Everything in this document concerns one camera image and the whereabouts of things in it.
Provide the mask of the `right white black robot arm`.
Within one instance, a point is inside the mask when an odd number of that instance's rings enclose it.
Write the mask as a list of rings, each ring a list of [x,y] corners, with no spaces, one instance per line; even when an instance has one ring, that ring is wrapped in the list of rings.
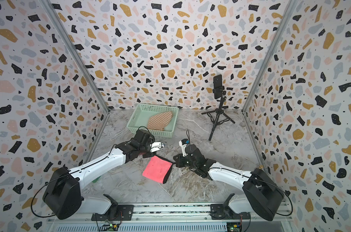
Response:
[[[224,203],[225,214],[255,212],[261,218],[272,221],[284,199],[281,190],[262,170],[242,171],[227,167],[213,159],[207,159],[189,140],[179,142],[182,153],[174,156],[176,167],[187,167],[196,175],[223,182],[244,192],[244,196],[231,194]]]

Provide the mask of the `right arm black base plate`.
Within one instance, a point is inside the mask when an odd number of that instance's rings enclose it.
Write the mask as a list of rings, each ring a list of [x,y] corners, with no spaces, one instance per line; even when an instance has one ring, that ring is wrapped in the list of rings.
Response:
[[[243,213],[237,214],[229,207],[229,202],[233,196],[235,196],[234,193],[230,194],[229,197],[222,204],[211,204],[210,205],[210,216],[211,216],[212,220],[250,219],[250,214],[248,212],[243,212]]]

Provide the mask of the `pink grey dishcloth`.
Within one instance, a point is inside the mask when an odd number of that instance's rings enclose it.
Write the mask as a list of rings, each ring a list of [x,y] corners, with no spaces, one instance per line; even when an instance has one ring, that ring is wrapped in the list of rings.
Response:
[[[143,171],[143,176],[155,182],[165,184],[170,176],[174,163],[169,160],[154,156]]]

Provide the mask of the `brown striped dishcloth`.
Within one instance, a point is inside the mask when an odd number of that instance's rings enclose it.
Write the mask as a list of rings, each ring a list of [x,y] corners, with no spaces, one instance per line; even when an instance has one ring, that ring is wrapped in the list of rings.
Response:
[[[149,118],[147,128],[149,130],[164,131],[169,125],[173,113],[171,111],[162,112]]]

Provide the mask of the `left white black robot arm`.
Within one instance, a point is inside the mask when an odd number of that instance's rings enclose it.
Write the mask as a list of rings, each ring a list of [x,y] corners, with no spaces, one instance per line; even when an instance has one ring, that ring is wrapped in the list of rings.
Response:
[[[117,201],[108,194],[83,194],[84,188],[108,171],[138,157],[151,158],[164,147],[149,131],[138,129],[133,138],[113,145],[106,154],[72,169],[54,171],[43,201],[61,220],[75,214],[92,214],[96,220],[114,219],[120,215]]]

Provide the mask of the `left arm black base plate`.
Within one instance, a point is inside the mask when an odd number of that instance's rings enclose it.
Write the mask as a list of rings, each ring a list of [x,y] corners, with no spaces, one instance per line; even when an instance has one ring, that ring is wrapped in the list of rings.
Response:
[[[120,205],[116,200],[114,200],[108,194],[103,194],[103,198],[108,200],[110,207],[104,214],[93,213],[91,220],[92,221],[130,221],[132,220],[132,215],[134,211],[134,205]]]

